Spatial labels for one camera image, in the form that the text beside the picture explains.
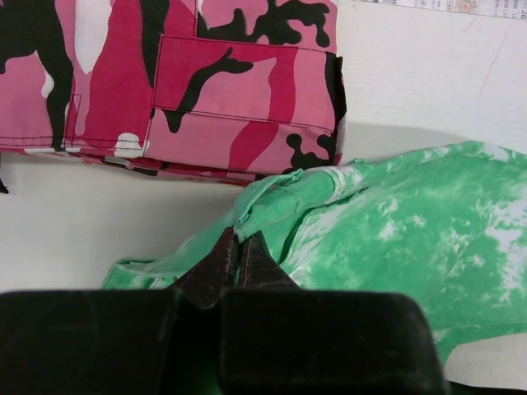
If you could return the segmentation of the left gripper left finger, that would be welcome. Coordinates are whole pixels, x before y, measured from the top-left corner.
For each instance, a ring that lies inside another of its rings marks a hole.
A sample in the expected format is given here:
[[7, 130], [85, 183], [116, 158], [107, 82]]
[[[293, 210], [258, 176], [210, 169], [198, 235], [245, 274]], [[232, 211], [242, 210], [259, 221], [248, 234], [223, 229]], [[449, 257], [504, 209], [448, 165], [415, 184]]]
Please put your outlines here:
[[237, 268], [237, 238], [232, 227], [223, 230], [211, 251], [169, 289], [182, 292], [199, 309], [210, 309], [225, 287], [233, 286]]

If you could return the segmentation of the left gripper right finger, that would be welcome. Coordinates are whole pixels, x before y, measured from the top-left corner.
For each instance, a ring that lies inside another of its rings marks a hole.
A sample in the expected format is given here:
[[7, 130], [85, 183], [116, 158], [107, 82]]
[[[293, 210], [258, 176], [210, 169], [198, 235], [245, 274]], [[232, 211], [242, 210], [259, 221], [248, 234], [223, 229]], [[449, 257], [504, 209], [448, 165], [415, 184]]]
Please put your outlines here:
[[272, 258], [262, 231], [241, 245], [236, 286], [255, 290], [300, 289]]

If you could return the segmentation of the green tie-dye trousers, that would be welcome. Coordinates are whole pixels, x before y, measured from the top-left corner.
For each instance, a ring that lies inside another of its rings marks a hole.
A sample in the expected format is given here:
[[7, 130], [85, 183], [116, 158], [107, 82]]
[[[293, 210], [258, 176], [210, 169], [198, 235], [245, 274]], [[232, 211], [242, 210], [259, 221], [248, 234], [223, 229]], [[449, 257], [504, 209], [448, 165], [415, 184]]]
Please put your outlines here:
[[[443, 362], [526, 330], [524, 154], [463, 142], [261, 179], [173, 254], [119, 260], [103, 286], [169, 288], [227, 227], [234, 285], [210, 309], [175, 290], [168, 393], [485, 394]], [[299, 290], [236, 286], [259, 231]]]

